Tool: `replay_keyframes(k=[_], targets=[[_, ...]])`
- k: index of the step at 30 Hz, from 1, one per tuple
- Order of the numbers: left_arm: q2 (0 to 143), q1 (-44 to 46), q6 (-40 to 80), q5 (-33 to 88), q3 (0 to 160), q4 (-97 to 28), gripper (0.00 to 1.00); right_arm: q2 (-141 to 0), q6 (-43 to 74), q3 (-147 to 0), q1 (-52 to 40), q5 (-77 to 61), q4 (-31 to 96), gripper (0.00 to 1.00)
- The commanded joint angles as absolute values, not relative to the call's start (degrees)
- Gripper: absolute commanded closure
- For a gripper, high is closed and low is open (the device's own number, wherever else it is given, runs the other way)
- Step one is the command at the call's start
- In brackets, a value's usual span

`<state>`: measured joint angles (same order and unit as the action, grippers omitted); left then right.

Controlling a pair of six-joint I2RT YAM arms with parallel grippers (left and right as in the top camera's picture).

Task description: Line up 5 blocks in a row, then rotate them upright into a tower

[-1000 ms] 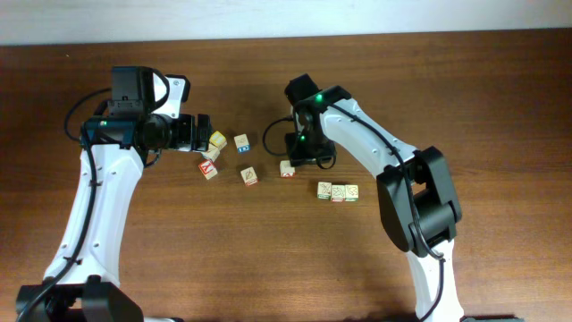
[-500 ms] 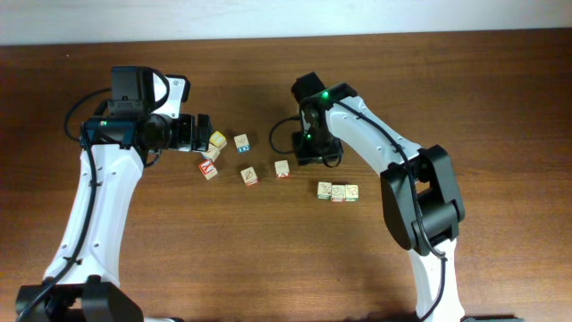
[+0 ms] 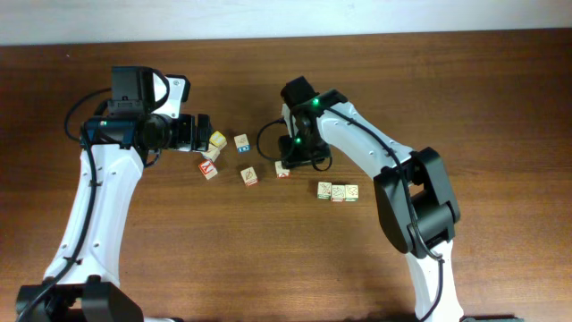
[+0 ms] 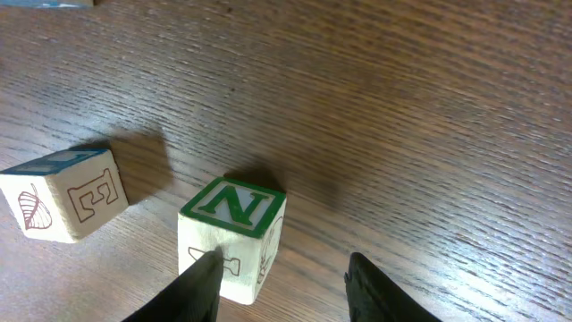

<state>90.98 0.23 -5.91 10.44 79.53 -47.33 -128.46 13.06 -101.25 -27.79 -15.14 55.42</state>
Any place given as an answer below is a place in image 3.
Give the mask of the number four wooden block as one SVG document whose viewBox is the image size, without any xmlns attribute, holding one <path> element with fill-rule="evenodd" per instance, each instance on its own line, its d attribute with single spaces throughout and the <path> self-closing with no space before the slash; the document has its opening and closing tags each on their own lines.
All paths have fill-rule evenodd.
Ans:
<svg viewBox="0 0 572 322">
<path fill-rule="evenodd" d="M 290 170 L 283 167 L 282 161 L 276 161 L 274 167 L 277 178 L 287 178 L 290 176 Z"/>
</svg>

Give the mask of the yellow W wooden block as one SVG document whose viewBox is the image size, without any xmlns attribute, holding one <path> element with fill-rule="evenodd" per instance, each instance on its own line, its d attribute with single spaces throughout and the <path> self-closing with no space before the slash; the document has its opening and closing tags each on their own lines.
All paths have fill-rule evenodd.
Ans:
<svg viewBox="0 0 572 322">
<path fill-rule="evenodd" d="M 344 186 L 344 197 L 347 202 L 357 201 L 359 199 L 359 188 L 355 184 L 346 184 Z"/>
</svg>

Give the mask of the red edged wooden block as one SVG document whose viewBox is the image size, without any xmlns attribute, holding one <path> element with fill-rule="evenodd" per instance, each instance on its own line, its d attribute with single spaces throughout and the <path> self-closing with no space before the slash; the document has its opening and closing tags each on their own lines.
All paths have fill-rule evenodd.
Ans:
<svg viewBox="0 0 572 322">
<path fill-rule="evenodd" d="M 346 186 L 333 184 L 331 187 L 331 201 L 343 202 L 346 198 Z"/>
</svg>

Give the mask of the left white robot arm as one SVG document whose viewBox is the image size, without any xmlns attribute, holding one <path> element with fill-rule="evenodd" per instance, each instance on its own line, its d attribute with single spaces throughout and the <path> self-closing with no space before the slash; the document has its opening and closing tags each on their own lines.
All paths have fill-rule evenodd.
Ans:
<svg viewBox="0 0 572 322">
<path fill-rule="evenodd" d="M 132 195 L 166 150 L 204 152 L 206 114 L 184 114 L 189 80 L 157 69 L 112 69 L 110 98 L 80 126 L 80 180 L 61 244 L 41 284 L 23 285 L 20 321 L 145 321 L 120 289 L 119 259 Z"/>
</svg>

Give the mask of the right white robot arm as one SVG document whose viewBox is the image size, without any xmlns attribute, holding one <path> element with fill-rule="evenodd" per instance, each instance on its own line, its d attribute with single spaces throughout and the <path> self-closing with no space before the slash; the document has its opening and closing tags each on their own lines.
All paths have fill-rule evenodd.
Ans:
<svg viewBox="0 0 572 322">
<path fill-rule="evenodd" d="M 378 217 L 390 244 L 404 254 L 419 321 L 460 321 L 451 267 L 460 210 L 442 158 L 382 133 L 338 90 L 316 92 L 304 77 L 281 91 L 288 135 L 279 140 L 282 164 L 317 166 L 337 148 L 373 181 Z"/>
</svg>

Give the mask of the green edged wooden block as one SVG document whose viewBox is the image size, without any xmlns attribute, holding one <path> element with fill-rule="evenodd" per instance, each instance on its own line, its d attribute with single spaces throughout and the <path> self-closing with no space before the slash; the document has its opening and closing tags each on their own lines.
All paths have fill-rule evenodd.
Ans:
<svg viewBox="0 0 572 322">
<path fill-rule="evenodd" d="M 330 182 L 319 182 L 316 195 L 319 199 L 330 199 L 332 197 L 332 184 Z"/>
</svg>

